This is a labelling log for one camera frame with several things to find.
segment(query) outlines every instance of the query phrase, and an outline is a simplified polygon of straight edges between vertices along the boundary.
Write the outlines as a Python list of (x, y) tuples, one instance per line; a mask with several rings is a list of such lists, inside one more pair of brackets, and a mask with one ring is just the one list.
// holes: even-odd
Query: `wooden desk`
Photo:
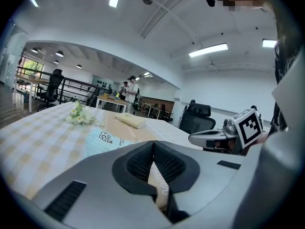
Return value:
[(127, 103), (125, 101), (123, 101), (122, 99), (112, 100), (112, 99), (109, 99), (109, 98), (105, 98), (103, 95), (98, 96), (97, 97), (97, 101), (96, 101), (96, 106), (95, 106), (96, 108), (99, 107), (99, 103), (100, 102), (102, 102), (101, 108), (103, 107), (103, 102), (108, 102), (108, 103), (111, 103), (111, 104), (116, 104), (116, 110), (115, 110), (116, 112), (118, 112), (119, 106), (123, 106), (123, 113), (125, 113)]
[(35, 91), (34, 91), (34, 98), (36, 97), (36, 86), (37, 84), (48, 84), (49, 80), (43, 79), (43, 78), (29, 78), (28, 75), (20, 75), (16, 74), (15, 75), (15, 89), (14, 89), (14, 104), (16, 104), (16, 89), (17, 89), (17, 79), (22, 79), (25, 82), (30, 83), (30, 97), (29, 97), (29, 112), (32, 113), (32, 90), (33, 90), (33, 84), (35, 84)]

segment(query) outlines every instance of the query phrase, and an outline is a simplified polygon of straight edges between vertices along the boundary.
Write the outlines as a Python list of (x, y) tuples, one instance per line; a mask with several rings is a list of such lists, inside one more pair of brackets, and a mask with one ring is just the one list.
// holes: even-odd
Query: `floor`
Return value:
[[(39, 104), (41, 101), (32, 100), (32, 113), (36, 113)], [(0, 84), (0, 129), (28, 115), (29, 104), (23, 102), (23, 94), (17, 92), (14, 104), (12, 90)]]

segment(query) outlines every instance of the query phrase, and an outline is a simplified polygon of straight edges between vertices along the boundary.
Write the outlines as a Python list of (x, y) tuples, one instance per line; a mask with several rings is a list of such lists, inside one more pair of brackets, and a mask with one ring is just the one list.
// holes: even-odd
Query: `black vent slot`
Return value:
[(71, 182), (44, 210), (49, 216), (62, 221), (84, 191), (86, 184)]

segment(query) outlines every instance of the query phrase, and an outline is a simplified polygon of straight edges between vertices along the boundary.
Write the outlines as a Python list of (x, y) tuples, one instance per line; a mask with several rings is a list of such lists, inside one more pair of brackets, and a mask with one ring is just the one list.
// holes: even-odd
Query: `black mesh pad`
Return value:
[(194, 159), (160, 141), (154, 141), (154, 162), (173, 193), (189, 190), (200, 173)]
[(136, 178), (148, 182), (149, 172), (153, 164), (153, 147), (145, 148), (127, 161), (127, 170)]
[(112, 166), (112, 175), (117, 183), (132, 194), (149, 195), (156, 201), (157, 189), (147, 183), (153, 164), (153, 142), (117, 158)]
[(155, 200), (157, 190), (147, 183), (153, 161), (173, 193), (189, 190), (199, 176), (199, 165), (191, 157), (150, 141), (116, 159), (113, 177), (130, 193), (151, 195)]

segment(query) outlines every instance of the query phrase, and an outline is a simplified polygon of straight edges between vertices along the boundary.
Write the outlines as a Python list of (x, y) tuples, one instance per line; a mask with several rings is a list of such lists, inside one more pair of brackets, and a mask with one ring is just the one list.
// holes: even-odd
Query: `headrest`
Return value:
[(62, 70), (60, 70), (60, 69), (56, 69), (56, 70), (54, 70), (54, 71), (53, 71), (53, 73), (52, 73), (52, 74), (55, 74), (55, 75), (61, 75), (61, 72), (62, 72)]
[(211, 106), (204, 104), (190, 104), (187, 112), (193, 112), (203, 116), (211, 116)]

